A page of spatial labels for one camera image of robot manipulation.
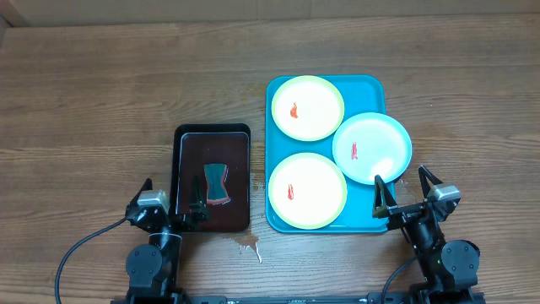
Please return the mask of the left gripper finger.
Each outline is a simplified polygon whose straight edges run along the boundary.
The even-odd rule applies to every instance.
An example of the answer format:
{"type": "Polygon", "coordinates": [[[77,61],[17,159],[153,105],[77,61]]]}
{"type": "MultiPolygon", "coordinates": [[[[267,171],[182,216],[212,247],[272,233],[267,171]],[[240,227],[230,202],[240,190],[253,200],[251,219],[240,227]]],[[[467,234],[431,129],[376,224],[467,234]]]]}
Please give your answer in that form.
{"type": "Polygon", "coordinates": [[[206,221],[209,217],[206,197],[197,176],[192,180],[192,190],[189,201],[190,216],[192,221],[206,221]]]}
{"type": "Polygon", "coordinates": [[[136,205],[141,193],[144,191],[152,190],[152,189],[153,189],[153,182],[150,178],[147,178],[129,204],[136,205]]]}

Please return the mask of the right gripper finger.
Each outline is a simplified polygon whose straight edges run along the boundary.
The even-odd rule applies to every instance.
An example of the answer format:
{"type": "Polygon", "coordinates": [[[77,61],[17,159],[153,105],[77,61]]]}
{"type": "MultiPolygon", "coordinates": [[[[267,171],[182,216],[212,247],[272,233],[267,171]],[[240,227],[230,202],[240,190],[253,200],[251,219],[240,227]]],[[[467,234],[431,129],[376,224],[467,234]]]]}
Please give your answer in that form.
{"type": "Polygon", "coordinates": [[[431,186],[440,185],[442,183],[442,181],[438,177],[436,177],[430,170],[428,170],[427,167],[424,165],[421,165],[418,168],[418,177],[420,180],[424,198],[428,197],[431,186]]]}
{"type": "Polygon", "coordinates": [[[375,176],[375,199],[372,217],[377,219],[391,217],[397,208],[397,203],[380,175],[375,176]]]}

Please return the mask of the light blue plate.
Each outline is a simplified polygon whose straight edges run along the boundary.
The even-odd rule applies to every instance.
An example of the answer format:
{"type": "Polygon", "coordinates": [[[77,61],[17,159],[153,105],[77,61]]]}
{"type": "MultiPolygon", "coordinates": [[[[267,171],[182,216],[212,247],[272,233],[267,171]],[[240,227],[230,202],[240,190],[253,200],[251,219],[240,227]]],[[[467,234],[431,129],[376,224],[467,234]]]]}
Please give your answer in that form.
{"type": "Polygon", "coordinates": [[[337,129],[332,156],[349,179],[373,185],[375,177],[393,182],[407,170],[413,155],[412,139],[396,119],[376,112],[350,117],[337,129]]]}

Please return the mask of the yellow-green plate bottom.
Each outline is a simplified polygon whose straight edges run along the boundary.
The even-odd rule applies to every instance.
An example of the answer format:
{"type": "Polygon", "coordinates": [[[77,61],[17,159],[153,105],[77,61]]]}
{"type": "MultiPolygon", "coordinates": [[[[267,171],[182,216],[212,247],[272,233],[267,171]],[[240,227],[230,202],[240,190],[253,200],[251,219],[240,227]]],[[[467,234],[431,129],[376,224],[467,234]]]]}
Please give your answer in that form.
{"type": "Polygon", "coordinates": [[[347,201],[347,183],[327,157],[298,153],[282,160],[267,186],[269,202],[286,224],[315,230],[331,224],[347,201]]]}

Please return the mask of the yellow-green plate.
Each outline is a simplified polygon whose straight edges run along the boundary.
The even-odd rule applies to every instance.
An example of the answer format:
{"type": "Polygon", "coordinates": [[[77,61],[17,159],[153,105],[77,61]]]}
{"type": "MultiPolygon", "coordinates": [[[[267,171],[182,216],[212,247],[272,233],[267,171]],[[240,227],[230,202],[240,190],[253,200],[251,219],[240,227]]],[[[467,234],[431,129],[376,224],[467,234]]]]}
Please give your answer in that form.
{"type": "Polygon", "coordinates": [[[282,160],[267,186],[269,202],[286,224],[315,230],[331,224],[347,201],[347,183],[327,157],[298,153],[282,160]]]}
{"type": "Polygon", "coordinates": [[[330,81],[313,75],[281,84],[271,100],[278,129],[299,141],[317,141],[334,133],[344,118],[342,94],[330,81]]]}

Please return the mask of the yellow-green plate top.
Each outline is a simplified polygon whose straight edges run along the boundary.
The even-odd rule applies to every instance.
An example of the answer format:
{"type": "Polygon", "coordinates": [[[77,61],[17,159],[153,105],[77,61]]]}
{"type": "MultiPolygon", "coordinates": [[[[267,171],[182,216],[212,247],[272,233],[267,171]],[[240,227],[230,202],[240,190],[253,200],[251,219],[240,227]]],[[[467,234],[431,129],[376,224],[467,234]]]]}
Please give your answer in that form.
{"type": "Polygon", "coordinates": [[[278,129],[299,141],[317,141],[334,133],[344,118],[342,94],[330,81],[313,75],[281,84],[271,100],[278,129]]]}

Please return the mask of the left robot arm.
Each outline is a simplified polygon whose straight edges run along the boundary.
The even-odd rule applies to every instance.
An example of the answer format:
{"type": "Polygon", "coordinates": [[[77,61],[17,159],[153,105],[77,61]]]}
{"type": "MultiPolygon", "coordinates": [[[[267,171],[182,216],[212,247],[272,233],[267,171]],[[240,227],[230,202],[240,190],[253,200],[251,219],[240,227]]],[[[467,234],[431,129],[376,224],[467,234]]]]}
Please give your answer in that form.
{"type": "Polygon", "coordinates": [[[163,190],[147,179],[126,207],[126,219],[148,232],[148,243],[135,247],[126,259],[129,287],[126,303],[190,303],[176,285],[182,235],[194,232],[209,217],[199,179],[192,180],[189,212],[176,215],[163,190]]]}

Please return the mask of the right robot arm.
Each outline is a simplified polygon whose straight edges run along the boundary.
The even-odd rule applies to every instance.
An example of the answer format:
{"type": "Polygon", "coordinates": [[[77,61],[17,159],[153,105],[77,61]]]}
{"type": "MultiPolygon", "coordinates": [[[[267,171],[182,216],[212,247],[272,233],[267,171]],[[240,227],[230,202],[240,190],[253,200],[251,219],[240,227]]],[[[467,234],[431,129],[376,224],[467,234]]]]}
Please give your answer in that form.
{"type": "Polygon", "coordinates": [[[387,229],[400,230],[414,251],[384,284],[382,291],[369,293],[368,303],[484,303],[483,293],[472,292],[478,283],[480,250],[467,240],[448,242],[440,228],[461,200],[461,192],[444,183],[425,166],[418,168],[424,199],[400,207],[382,177],[375,177],[372,215],[387,219],[387,229]],[[417,262],[424,281],[412,284],[407,292],[390,293],[391,282],[408,266],[417,262]]]}

